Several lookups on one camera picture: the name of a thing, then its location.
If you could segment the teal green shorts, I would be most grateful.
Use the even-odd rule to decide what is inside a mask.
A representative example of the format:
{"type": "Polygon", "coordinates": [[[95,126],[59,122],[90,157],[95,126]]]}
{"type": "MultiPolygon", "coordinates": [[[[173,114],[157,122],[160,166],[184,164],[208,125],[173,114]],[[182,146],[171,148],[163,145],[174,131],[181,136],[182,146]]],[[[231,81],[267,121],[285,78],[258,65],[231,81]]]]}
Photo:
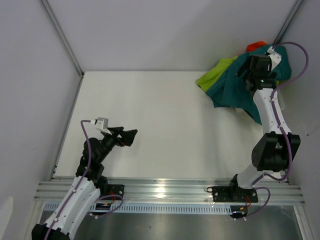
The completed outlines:
{"type": "Polygon", "coordinates": [[[261,46],[252,52],[245,52],[232,58],[232,63],[224,70],[216,82],[205,93],[212,99],[216,108],[232,107],[244,110],[256,123],[261,124],[261,118],[246,83],[237,76],[239,68],[251,55],[264,55],[270,44],[261,46]]]}

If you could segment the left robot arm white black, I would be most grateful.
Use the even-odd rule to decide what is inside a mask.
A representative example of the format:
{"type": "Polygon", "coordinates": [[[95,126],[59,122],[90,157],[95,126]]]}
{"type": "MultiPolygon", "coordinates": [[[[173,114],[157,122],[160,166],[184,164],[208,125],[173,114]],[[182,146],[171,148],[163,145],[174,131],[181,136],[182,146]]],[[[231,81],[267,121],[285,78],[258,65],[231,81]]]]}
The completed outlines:
{"type": "Polygon", "coordinates": [[[115,211],[112,204],[123,202],[125,187],[108,183],[107,177],[102,175],[103,161],[115,146],[130,147],[138,130],[108,127],[100,132],[102,139],[86,138],[70,189],[53,214],[43,224],[33,227],[33,240],[72,240],[96,201],[107,200],[111,213],[115,211]]]}

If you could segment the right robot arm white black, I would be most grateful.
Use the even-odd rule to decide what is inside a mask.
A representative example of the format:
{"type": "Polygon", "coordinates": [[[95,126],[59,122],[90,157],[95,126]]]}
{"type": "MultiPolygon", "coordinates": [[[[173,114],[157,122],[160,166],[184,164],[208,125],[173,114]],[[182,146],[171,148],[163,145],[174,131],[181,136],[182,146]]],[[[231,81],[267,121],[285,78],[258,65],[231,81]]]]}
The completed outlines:
{"type": "Polygon", "coordinates": [[[273,69],[280,63],[276,53],[249,56],[240,67],[237,76],[242,77],[255,103],[262,123],[263,136],[251,153],[251,164],[236,174],[229,183],[228,196],[234,202],[247,202],[253,197],[256,203],[254,186],[264,177],[278,182],[285,180],[273,176],[281,171],[289,172],[294,156],[301,144],[298,135],[286,124],[283,117],[278,91],[276,90],[273,69]]]}

